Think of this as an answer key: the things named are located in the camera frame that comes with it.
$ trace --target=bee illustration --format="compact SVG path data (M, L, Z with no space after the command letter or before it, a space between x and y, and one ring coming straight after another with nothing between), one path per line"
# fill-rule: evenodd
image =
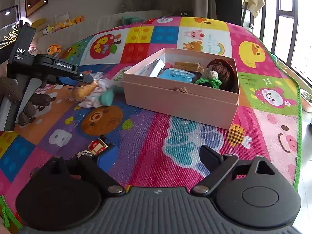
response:
M241 144L245 148L250 149L249 143L252 142L252 138L244 136L244 134L245 131L240 125L233 124L227 133L227 140L232 147Z

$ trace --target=gray ribbed surface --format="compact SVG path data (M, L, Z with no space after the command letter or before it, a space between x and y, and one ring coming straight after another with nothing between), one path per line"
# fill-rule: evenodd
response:
M110 198L92 220L77 228L44 232L23 228L20 234L299 234L292 227L254 231L235 226L220 216L208 199L191 196L185 188L137 188Z

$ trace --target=apple illustration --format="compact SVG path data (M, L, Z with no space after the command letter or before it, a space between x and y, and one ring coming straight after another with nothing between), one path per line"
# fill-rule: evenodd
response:
M116 53L116 45L121 43L121 40L118 40L120 38L121 34L116 35L116 37L112 34L106 34L99 37L90 48L90 56L93 59L103 59L110 53Z

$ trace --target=green ribbon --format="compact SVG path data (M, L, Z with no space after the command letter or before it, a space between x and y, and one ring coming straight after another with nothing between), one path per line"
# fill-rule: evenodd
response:
M13 215L12 211L10 210L10 208L6 204L3 195L0 196L0 206L2 207L1 212L2 212L2 216L3 216L3 220L4 220L4 226L8 229L10 227L10 221L9 220L11 220L13 222L13 224L18 229L21 229L23 227L23 225L21 225L21 223Z

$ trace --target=white tile floor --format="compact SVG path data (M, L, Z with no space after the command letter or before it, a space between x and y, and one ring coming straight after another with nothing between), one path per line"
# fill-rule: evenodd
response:
M312 228L312 129L309 128L312 113L302 110L302 151L301 171L298 192L301 197L301 209L294 227L302 234L311 234Z

